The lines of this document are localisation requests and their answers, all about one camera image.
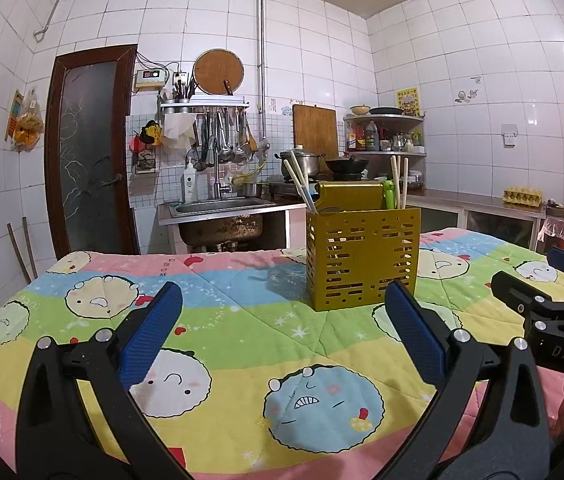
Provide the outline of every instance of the wooden door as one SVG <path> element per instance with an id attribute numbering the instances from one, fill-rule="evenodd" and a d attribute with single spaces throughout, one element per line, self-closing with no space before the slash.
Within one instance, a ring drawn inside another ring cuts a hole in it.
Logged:
<path id="1" fill-rule="evenodd" d="M 46 109 L 44 179 L 56 256 L 136 254 L 126 189 L 126 116 L 137 45 L 56 58 Z"/>

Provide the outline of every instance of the cooking pot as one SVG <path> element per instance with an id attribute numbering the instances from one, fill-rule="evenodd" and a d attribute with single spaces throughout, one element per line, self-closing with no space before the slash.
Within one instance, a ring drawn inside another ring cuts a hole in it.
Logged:
<path id="1" fill-rule="evenodd" d="M 362 173 L 368 166 L 367 158 L 355 158 L 354 155 L 343 156 L 325 160 L 328 168 L 335 174 L 340 173 Z"/>
<path id="2" fill-rule="evenodd" d="M 320 174 L 320 157 L 324 155 L 316 155 L 315 153 L 306 152 L 301 144 L 298 144 L 292 150 L 287 152 L 281 152 L 279 155 L 276 153 L 276 158 L 282 160 L 282 175 L 284 179 L 288 182 L 291 180 L 291 175 L 289 175 L 286 166 L 284 165 L 284 160 L 288 160 L 288 163 L 293 168 L 293 161 L 291 160 L 291 152 L 296 154 L 297 163 L 300 165 L 300 169 L 304 171 L 306 168 L 306 173 L 310 179 L 315 180 Z"/>
<path id="3" fill-rule="evenodd" d="M 262 184 L 246 182 L 238 188 L 238 196 L 260 198 L 262 196 Z"/>

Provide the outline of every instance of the soap dispenser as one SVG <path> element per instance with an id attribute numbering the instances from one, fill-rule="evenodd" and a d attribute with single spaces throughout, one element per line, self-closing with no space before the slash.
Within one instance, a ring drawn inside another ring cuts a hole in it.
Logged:
<path id="1" fill-rule="evenodd" d="M 197 200 L 196 176 L 197 171 L 193 167 L 191 159 L 188 158 L 187 167 L 184 168 L 184 175 L 182 175 L 182 198 L 184 202 L 194 202 Z"/>

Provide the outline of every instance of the egg carton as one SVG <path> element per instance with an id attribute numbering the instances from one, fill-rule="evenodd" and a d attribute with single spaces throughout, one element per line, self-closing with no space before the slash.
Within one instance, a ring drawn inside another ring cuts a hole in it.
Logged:
<path id="1" fill-rule="evenodd" d="M 542 204 L 542 192 L 539 189 L 529 189 L 527 187 L 509 187 L 504 190 L 502 201 L 510 204 L 540 207 Z"/>

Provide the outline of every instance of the round cutting board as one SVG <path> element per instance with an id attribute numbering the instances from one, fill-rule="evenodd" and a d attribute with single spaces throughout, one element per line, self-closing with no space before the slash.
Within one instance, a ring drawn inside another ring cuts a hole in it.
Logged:
<path id="1" fill-rule="evenodd" d="M 240 58 L 223 48 L 207 50 L 195 62 L 193 75 L 198 86 L 207 94 L 227 95 L 225 81 L 235 92 L 244 78 Z"/>

